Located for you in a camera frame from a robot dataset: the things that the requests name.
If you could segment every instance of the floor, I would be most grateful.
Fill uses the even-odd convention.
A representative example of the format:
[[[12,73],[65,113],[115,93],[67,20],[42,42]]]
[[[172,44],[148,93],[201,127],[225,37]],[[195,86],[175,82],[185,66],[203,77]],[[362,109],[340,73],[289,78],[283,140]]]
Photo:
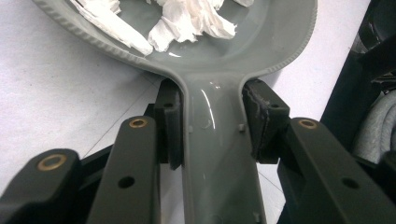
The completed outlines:
[[[318,0],[317,27],[303,54],[263,78],[292,117],[320,119],[368,3]],[[0,19],[0,193],[40,152],[67,147],[84,158],[107,147],[125,119],[155,101],[162,77],[91,49],[33,3],[2,0]],[[285,202],[276,165],[258,170],[273,224]],[[166,165],[162,209],[163,223],[184,223],[181,172]]]

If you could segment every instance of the brass insert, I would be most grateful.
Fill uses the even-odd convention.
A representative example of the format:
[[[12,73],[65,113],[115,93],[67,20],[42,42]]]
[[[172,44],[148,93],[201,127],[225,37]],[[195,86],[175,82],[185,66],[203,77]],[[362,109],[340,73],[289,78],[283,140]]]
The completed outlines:
[[[129,126],[132,128],[143,128],[148,124],[148,122],[145,119],[133,119],[131,122],[129,122]]]
[[[37,169],[40,171],[55,170],[56,168],[62,166],[66,159],[66,156],[63,154],[49,155],[38,163]]]
[[[309,119],[300,119],[298,123],[307,129],[316,129],[318,125]]]

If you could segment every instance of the white tabletop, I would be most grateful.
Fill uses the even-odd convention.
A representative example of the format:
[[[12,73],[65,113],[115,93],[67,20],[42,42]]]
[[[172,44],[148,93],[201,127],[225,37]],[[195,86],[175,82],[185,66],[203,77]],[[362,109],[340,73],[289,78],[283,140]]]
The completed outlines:
[[[291,117],[320,119],[370,0],[318,0],[317,25],[293,63],[264,77]],[[0,2],[0,192],[51,148],[81,158],[111,145],[120,123],[155,101],[161,77],[115,61],[67,33],[32,2]],[[275,165],[258,165],[268,223],[285,199]],[[181,172],[162,168],[163,223],[184,223]]]

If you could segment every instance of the gray fabric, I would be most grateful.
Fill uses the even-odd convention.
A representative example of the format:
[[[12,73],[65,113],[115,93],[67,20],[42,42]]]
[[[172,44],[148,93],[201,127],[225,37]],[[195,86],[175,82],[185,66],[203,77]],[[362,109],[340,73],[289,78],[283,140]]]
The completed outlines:
[[[396,146],[396,91],[384,96],[361,125],[353,154],[378,163],[381,156]]]

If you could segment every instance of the shredded white material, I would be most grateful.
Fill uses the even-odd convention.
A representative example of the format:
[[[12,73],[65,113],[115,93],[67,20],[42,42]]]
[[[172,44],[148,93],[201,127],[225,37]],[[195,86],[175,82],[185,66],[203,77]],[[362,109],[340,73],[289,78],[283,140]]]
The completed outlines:
[[[159,52],[167,51],[172,41],[197,41],[203,32],[215,38],[231,39],[235,25],[222,18],[217,10],[224,0],[156,0],[163,7],[163,16],[148,34],[148,40],[117,16],[119,0],[70,0],[79,13],[108,35],[129,48],[139,50],[145,56],[154,47]],[[249,7],[254,0],[234,0]]]

